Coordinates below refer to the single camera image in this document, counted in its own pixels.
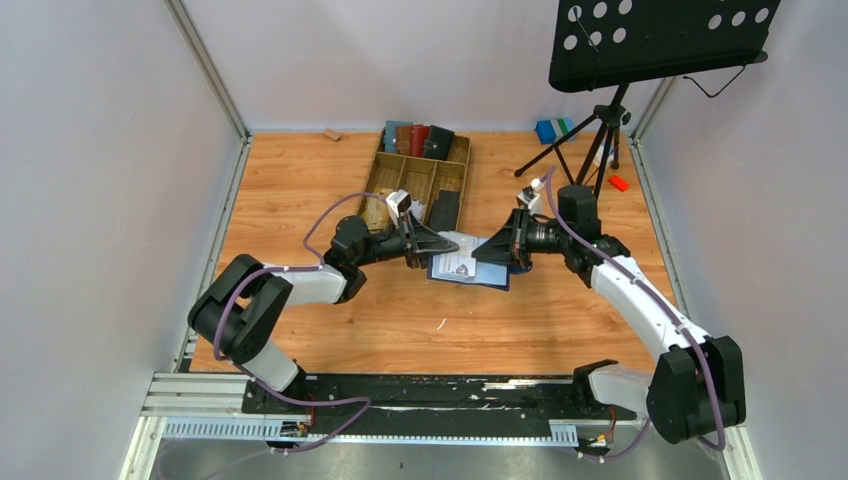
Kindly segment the white ID card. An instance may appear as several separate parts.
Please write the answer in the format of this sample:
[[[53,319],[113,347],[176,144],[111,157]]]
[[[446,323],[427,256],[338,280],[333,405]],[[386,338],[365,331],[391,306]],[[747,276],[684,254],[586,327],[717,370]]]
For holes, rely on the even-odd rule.
[[[450,231],[440,232],[444,238],[456,243],[456,251],[433,257],[431,276],[435,279],[470,283],[476,275],[477,261],[472,257],[479,239],[475,236]]]

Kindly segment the dark blue card holder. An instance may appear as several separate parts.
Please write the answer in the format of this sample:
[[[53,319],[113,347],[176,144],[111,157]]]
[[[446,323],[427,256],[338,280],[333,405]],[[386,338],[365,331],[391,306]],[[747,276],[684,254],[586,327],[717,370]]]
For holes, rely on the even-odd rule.
[[[528,273],[528,270],[519,270],[474,259],[472,251],[487,241],[487,237],[473,236],[456,231],[441,231],[439,235],[457,243],[459,250],[432,256],[427,267],[427,278],[429,280],[509,291],[512,276]]]

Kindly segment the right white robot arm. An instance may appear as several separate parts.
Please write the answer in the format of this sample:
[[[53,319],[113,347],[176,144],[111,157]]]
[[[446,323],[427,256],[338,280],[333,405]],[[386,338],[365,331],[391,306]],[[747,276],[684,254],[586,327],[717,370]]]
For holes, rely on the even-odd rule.
[[[539,215],[538,197],[519,196],[504,226],[476,247],[483,263],[528,271],[534,254],[560,254],[566,267],[604,298],[650,352],[652,373],[602,360],[575,369],[574,402],[616,406],[651,420],[671,444],[715,434],[746,420],[743,355],[729,336],[694,324],[652,285],[617,238],[602,231],[597,199],[583,185],[551,195],[556,210]]]

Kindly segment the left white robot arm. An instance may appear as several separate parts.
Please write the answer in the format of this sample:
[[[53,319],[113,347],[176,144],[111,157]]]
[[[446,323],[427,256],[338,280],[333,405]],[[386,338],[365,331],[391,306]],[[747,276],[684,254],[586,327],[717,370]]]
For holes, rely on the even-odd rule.
[[[402,258],[412,269],[423,268],[430,257],[458,249],[412,215],[378,233],[363,218],[348,216],[338,222],[320,265],[282,267],[248,254],[235,257],[195,301],[187,324],[223,359],[284,392],[305,375],[271,338],[286,308],[349,301],[367,281],[366,265]]]

